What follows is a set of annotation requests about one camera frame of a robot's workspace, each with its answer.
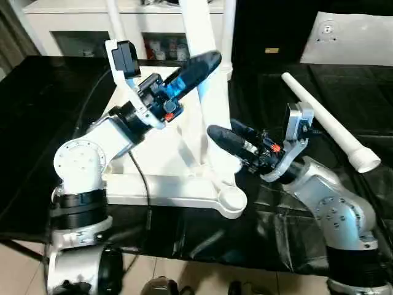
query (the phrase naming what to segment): tiled floor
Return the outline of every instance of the tiled floor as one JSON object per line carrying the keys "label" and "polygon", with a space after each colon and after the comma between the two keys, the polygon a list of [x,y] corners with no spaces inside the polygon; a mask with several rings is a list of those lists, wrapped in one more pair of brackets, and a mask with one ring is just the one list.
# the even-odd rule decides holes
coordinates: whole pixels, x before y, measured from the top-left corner
{"label": "tiled floor", "polygon": [[6,77],[6,74],[2,68],[0,68],[0,81]]}
{"label": "tiled floor", "polygon": [[[42,245],[21,242],[34,251],[42,252]],[[126,255],[127,267],[134,259]],[[198,295],[226,295],[233,280],[252,283],[259,294],[328,295],[325,277],[293,275],[244,269],[219,264],[187,262],[150,256],[138,256],[124,278],[122,295],[138,295],[151,278],[166,276],[179,288],[191,286]],[[0,245],[0,290],[2,295],[44,295],[42,267],[39,262]]]}

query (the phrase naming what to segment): white cabinet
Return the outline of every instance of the white cabinet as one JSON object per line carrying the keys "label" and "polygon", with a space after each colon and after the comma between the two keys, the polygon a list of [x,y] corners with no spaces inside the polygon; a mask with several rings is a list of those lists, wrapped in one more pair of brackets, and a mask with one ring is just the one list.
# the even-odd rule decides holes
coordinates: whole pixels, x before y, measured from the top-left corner
{"label": "white cabinet", "polygon": [[[146,37],[158,36],[162,41],[175,36],[175,42],[185,42],[185,35],[179,34],[184,33],[179,7],[165,3],[144,7],[139,3],[140,0],[118,1],[126,37],[135,45],[139,58],[152,58]],[[213,0],[209,6],[220,49],[224,0]],[[42,45],[43,55],[101,55],[97,44],[114,38],[104,0],[37,0],[25,7],[24,13]]]}

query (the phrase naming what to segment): pipe end cap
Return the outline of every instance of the pipe end cap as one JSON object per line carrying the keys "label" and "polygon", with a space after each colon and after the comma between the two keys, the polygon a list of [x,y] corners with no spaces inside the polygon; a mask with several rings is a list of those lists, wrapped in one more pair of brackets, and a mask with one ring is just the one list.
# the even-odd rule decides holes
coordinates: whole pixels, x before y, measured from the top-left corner
{"label": "pipe end cap", "polygon": [[365,146],[349,155],[348,160],[359,173],[369,172],[381,163],[381,159]]}

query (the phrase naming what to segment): robotic arm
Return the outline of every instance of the robotic arm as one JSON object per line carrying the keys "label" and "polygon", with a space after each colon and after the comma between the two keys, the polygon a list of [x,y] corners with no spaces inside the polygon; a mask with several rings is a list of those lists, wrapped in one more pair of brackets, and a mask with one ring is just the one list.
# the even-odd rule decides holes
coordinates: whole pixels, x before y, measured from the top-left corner
{"label": "robotic arm", "polygon": [[61,185],[52,195],[52,252],[49,294],[118,294],[122,288],[121,252],[107,239],[112,218],[102,173],[108,163],[162,129],[182,112],[179,100],[219,65],[217,51],[197,55],[166,80],[152,74],[139,86],[136,51],[129,41],[106,42],[115,83],[128,102],[116,106],[82,137],[64,143],[53,161]]}
{"label": "robotic arm", "polygon": [[267,132],[257,132],[232,120],[236,133],[218,126],[209,136],[239,157],[251,173],[266,182],[279,181],[283,189],[312,212],[325,238],[332,294],[392,294],[378,263],[378,241],[372,234],[375,212],[363,198],[347,190],[334,172],[310,157],[295,158],[316,133],[308,103],[289,104],[282,144]]}

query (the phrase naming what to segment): white pole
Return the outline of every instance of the white pole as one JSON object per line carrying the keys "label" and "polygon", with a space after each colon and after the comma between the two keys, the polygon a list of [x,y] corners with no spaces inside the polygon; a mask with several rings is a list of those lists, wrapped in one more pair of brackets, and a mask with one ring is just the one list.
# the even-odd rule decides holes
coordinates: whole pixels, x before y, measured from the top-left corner
{"label": "white pole", "polygon": [[232,45],[233,45],[233,31],[235,29],[236,16],[236,0],[225,0],[224,6],[224,22],[222,24],[222,68],[226,73],[228,80],[232,76]]}
{"label": "white pole", "polygon": [[125,31],[120,19],[119,8],[117,7],[116,0],[106,0],[106,8],[108,10],[109,19],[112,24],[112,29],[115,34],[117,42],[126,40]]}
{"label": "white pole", "polygon": [[[180,0],[180,6],[191,56],[216,50],[207,0]],[[228,84],[221,67],[198,86],[198,94],[206,126],[216,124],[231,129]],[[222,180],[235,182],[233,175],[240,169],[240,161],[218,147],[210,137],[207,157]]]}
{"label": "white pole", "polygon": [[359,173],[373,170],[381,163],[381,159],[371,149],[363,146],[294,77],[289,73],[284,73],[281,77],[301,101],[313,107],[315,118],[347,154],[349,163]]}

